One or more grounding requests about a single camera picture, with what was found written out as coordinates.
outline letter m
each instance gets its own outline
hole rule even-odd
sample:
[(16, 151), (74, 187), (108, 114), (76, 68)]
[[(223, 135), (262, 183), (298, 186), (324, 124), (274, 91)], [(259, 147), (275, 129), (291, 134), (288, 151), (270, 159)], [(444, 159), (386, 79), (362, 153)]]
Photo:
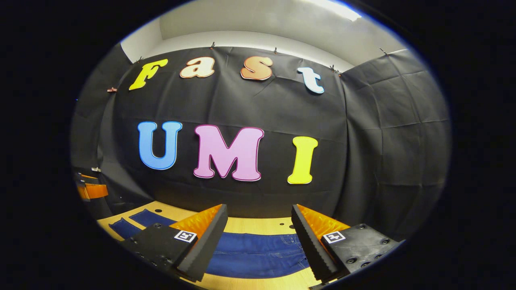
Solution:
[(240, 181), (257, 181), (262, 175), (258, 172), (258, 144), (264, 136), (262, 129), (245, 127), (236, 134), (231, 146), (226, 143), (217, 126), (200, 125), (195, 128), (199, 135), (199, 163), (193, 171), (200, 178), (212, 178), (215, 172), (210, 167), (213, 160), (220, 177), (228, 176), (233, 163), (236, 170), (231, 176)]

